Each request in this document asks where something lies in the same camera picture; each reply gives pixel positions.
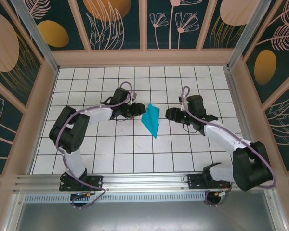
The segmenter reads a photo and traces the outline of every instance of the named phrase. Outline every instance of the white grid mat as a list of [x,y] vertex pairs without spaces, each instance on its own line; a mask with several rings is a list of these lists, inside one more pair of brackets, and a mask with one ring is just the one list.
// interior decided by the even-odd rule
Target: white grid mat
[[81,146],[88,173],[202,171],[213,162],[231,162],[223,148],[199,132],[192,133],[191,126],[188,133],[181,124],[165,119],[168,108],[180,107],[178,97],[182,86],[188,85],[190,95],[203,97],[207,114],[215,115],[226,127],[241,135],[221,66],[65,68],[59,72],[32,174],[65,171],[62,157],[48,137],[64,106],[81,109],[97,105],[112,96],[123,81],[134,86],[137,103],[151,102],[160,108],[157,139],[142,124],[141,116],[89,126]]

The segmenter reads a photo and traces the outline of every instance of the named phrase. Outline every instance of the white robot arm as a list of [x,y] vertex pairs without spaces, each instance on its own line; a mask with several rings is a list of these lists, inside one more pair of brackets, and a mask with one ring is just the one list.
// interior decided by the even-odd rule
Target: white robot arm
[[[84,112],[82,114],[90,117],[88,122],[89,126],[98,122],[110,120],[112,116],[112,109],[101,107],[91,111]],[[86,167],[81,158],[81,147],[71,153],[66,152],[65,155],[66,155],[66,162],[70,171],[73,172],[77,178],[80,178],[86,170]]]
[[227,181],[236,183],[240,189],[247,191],[273,178],[271,171],[265,163],[246,147],[247,144],[250,148],[256,150],[269,164],[266,149],[262,143],[252,143],[243,138],[237,140],[226,132],[225,130],[227,129],[224,128],[218,118],[213,115],[207,115],[201,96],[193,95],[183,100],[187,101],[185,105],[188,105],[189,112],[206,123],[194,119],[183,107],[181,109],[168,109],[166,111],[166,118],[177,123],[192,125],[203,136],[207,136],[223,147],[233,160],[232,165],[213,163],[203,168],[202,175],[208,186],[213,181]]
[[[145,105],[135,103],[136,96],[134,92],[130,95],[129,91],[119,87],[112,97],[101,103],[101,105],[109,107],[96,106],[92,110],[82,110],[78,114],[70,106],[62,110],[50,131],[49,137],[54,144],[56,144],[59,137],[58,146],[64,151],[63,155],[67,167],[64,175],[69,178],[70,184],[75,182],[80,185],[79,182],[75,181],[75,178],[84,181],[87,177],[87,171],[81,158],[80,146],[83,143],[88,125],[114,119],[120,115],[126,119],[141,115],[145,112]],[[69,121],[70,126],[65,127],[67,121]]]

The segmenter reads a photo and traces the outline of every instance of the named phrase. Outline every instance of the purple cable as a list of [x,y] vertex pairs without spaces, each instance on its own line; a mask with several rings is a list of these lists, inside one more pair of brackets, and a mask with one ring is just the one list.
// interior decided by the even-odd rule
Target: purple cable
[[190,88],[189,86],[185,86],[182,88],[182,91],[181,91],[181,98],[182,98],[182,105],[184,107],[184,109],[186,110],[186,112],[192,117],[194,118],[195,120],[198,120],[199,122],[201,123],[204,123],[204,124],[207,124],[207,125],[210,125],[210,126],[214,126],[216,128],[219,128],[219,129],[222,129],[224,130],[225,132],[229,133],[232,137],[234,137],[235,139],[237,139],[239,142],[241,142],[243,145],[245,145],[248,149],[250,149],[254,154],[256,154],[256,156],[258,156],[261,161],[265,164],[265,166],[269,169],[269,171],[271,172],[272,176],[273,176],[273,183],[272,185],[269,185],[269,186],[261,186],[259,185],[258,187],[259,188],[263,188],[263,189],[272,189],[276,186],[276,182],[277,182],[277,179],[276,179],[276,174],[275,172],[273,171],[272,167],[269,165],[269,163],[255,150],[253,149],[249,144],[247,144],[246,142],[244,142],[240,137],[238,137],[236,134],[234,134],[232,131],[230,131],[229,129],[223,127],[223,126],[219,126],[217,124],[214,124],[214,123],[210,123],[210,122],[207,122],[205,120],[202,120],[196,116],[194,116],[192,113],[189,112],[188,110],[188,107],[185,105],[185,102],[183,100],[184,98],[184,90],[187,89],[188,92],[187,94],[185,95],[185,97],[188,96],[189,92],[190,92]]
[[122,87],[122,85],[125,84],[125,83],[129,84],[130,89],[131,89],[128,97],[126,98],[126,100],[124,100],[124,101],[122,101],[122,102],[120,102],[120,103],[118,103],[118,104],[115,104],[115,105],[98,105],[98,106],[88,107],[88,108],[84,108],[84,109],[81,109],[81,110],[79,110],[79,111],[76,111],[75,113],[73,113],[73,114],[66,120],[66,122],[63,124],[63,126],[62,126],[62,128],[61,128],[61,130],[60,130],[60,132],[59,132],[59,134],[58,134],[58,137],[57,137],[55,146],[56,146],[56,149],[57,149],[59,152],[62,153],[63,163],[64,163],[64,165],[65,165],[66,170],[68,171],[68,173],[69,173],[75,180],[77,180],[79,183],[81,183],[81,184],[83,184],[83,185],[85,185],[85,186],[87,186],[87,187],[90,187],[91,189],[103,190],[102,194],[100,194],[100,195],[99,195],[97,198],[95,198],[92,202],[87,203],[87,204],[85,204],[85,205],[82,206],[82,207],[76,207],[76,206],[74,205],[74,201],[75,201],[77,198],[81,197],[81,196],[75,197],[75,198],[72,200],[72,206],[73,206],[74,208],[82,209],[82,208],[87,208],[87,207],[93,205],[100,197],[102,197],[102,196],[105,194],[106,190],[103,189],[103,188],[99,188],[99,187],[93,186],[93,185],[89,185],[89,184],[87,184],[87,183],[79,180],[79,179],[74,175],[74,173],[69,170],[69,167],[68,167],[68,165],[67,165],[66,158],[65,158],[65,155],[64,155],[65,152],[64,152],[63,149],[60,149],[60,148],[59,148],[59,140],[60,140],[60,138],[61,138],[61,135],[62,135],[62,133],[63,133],[63,130],[66,128],[66,126],[68,125],[69,121],[71,121],[71,119],[72,119],[74,116],[76,116],[77,114],[79,114],[79,113],[86,112],[86,111],[90,111],[90,110],[93,110],[93,109],[96,109],[96,108],[118,107],[118,106],[121,106],[122,104],[124,104],[125,102],[131,100],[131,95],[132,95],[132,91],[133,91],[131,84],[130,84],[129,82],[123,82],[123,83],[120,85],[120,87]]
[[222,202],[219,202],[218,204],[214,204],[214,203],[212,203],[211,201],[208,201],[208,200],[207,200],[207,197],[208,197],[208,195],[209,195],[209,192],[210,192],[210,190],[206,191],[206,194],[205,194],[205,197],[204,197],[204,203],[206,203],[207,205],[215,205],[215,206],[222,205],[223,203],[225,203],[225,201],[227,200],[227,198],[228,198],[228,196],[229,196],[229,194],[226,195],[225,198],[222,200]]

